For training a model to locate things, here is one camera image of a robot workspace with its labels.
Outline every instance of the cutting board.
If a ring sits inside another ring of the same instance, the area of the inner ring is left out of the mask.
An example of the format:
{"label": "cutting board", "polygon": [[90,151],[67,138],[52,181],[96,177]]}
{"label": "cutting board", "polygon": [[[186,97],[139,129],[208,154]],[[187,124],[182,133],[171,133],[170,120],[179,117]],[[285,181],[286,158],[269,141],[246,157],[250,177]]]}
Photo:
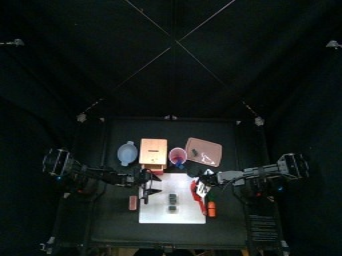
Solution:
{"label": "cutting board", "polygon": [[[183,173],[164,173],[159,178],[162,182],[154,181],[152,188],[162,189],[162,192],[148,197],[148,204],[140,200],[139,223],[206,224],[206,216],[190,191],[192,178]],[[170,194],[176,194],[175,211],[168,210]]]}
{"label": "cutting board", "polygon": [[187,160],[218,167],[222,158],[222,145],[196,138],[188,138]]}

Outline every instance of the orange box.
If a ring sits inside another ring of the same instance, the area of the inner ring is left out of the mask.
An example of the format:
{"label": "orange box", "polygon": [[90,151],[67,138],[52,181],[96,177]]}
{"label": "orange box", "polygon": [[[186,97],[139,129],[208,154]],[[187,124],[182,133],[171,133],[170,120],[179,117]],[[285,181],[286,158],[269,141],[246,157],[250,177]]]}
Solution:
{"label": "orange box", "polygon": [[163,174],[167,168],[167,140],[142,139],[139,155],[142,168],[150,169],[154,174]]}

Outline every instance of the black wall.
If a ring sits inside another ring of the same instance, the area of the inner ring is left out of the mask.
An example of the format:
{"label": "black wall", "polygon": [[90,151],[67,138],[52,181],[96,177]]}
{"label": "black wall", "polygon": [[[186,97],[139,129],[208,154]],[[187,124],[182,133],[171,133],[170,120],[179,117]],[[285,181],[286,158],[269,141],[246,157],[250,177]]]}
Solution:
{"label": "black wall", "polygon": [[41,161],[71,144],[76,121],[3,49],[0,58],[0,255],[43,255],[59,194]]}
{"label": "black wall", "polygon": [[269,150],[302,152],[310,178],[290,186],[281,203],[283,228],[294,255],[341,255],[342,251],[342,52],[327,52],[274,111],[267,124]]}

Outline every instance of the orange object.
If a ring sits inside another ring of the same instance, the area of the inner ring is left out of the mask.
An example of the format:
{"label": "orange object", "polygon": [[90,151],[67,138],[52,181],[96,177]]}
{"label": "orange object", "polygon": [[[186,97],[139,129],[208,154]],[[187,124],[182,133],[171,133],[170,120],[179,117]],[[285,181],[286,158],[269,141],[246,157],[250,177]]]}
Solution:
{"label": "orange object", "polygon": [[208,217],[215,218],[217,217],[217,204],[215,202],[208,202]]}

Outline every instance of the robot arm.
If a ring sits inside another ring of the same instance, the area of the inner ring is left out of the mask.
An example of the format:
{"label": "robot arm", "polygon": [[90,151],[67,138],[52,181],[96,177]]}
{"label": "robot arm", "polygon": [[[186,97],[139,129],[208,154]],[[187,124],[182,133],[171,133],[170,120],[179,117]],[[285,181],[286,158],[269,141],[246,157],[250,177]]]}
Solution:
{"label": "robot arm", "polygon": [[160,192],[152,188],[147,188],[148,181],[162,181],[148,169],[142,169],[134,174],[118,173],[112,168],[91,168],[82,165],[74,159],[71,153],[66,149],[51,149],[43,160],[43,172],[48,173],[58,180],[67,179],[76,187],[76,190],[87,184],[88,179],[102,180],[107,184],[120,187],[140,186],[143,189],[144,203],[148,202],[148,195]]}

